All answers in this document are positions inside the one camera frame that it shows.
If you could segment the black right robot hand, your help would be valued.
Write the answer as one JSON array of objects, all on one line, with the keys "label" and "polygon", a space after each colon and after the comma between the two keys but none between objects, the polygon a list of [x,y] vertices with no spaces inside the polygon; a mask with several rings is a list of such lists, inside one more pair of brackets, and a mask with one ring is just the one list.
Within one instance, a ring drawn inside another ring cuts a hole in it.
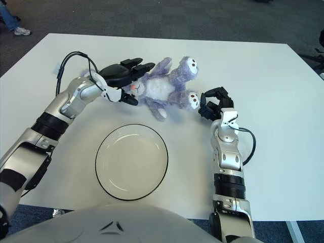
[{"label": "black right robot hand", "polygon": [[[206,98],[210,97],[217,98],[219,103],[206,102]],[[217,87],[201,93],[198,113],[202,117],[211,121],[218,120],[221,118],[222,108],[234,108],[233,100],[228,96],[228,92],[223,87]]]}]

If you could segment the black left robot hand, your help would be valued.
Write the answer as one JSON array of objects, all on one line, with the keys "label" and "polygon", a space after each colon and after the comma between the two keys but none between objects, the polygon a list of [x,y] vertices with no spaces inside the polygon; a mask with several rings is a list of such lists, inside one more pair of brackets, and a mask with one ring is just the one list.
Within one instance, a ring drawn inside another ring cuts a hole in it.
[{"label": "black left robot hand", "polygon": [[138,101],[131,94],[124,91],[124,87],[137,81],[148,73],[154,63],[142,64],[143,59],[127,59],[119,64],[112,64],[99,71],[100,82],[104,85],[102,96],[111,102],[124,102],[133,106],[138,105]]}]

